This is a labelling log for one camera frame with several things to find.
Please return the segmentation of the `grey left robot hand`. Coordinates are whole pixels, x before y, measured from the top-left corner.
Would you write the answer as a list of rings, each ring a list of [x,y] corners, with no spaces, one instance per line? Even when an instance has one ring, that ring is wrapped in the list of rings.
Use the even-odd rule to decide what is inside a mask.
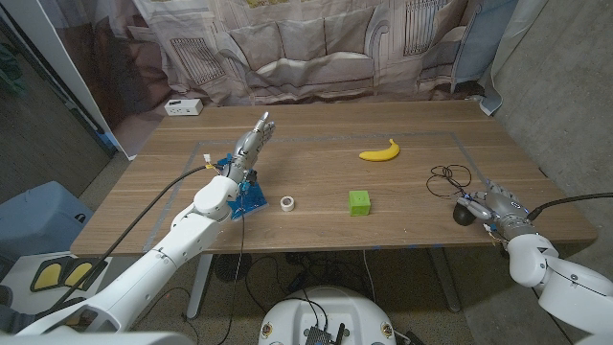
[[[254,128],[245,132],[237,141],[232,158],[222,171],[222,175],[240,183],[254,167],[263,146],[272,137],[275,123],[264,112]]]

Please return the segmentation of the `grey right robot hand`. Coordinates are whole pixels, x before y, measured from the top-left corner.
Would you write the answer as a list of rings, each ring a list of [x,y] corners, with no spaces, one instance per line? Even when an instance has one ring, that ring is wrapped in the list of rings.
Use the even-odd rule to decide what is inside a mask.
[[[506,241],[537,233],[528,214],[516,195],[493,181],[488,181],[484,191],[458,197],[453,210],[453,218],[459,225],[468,226],[478,219],[494,226]]]

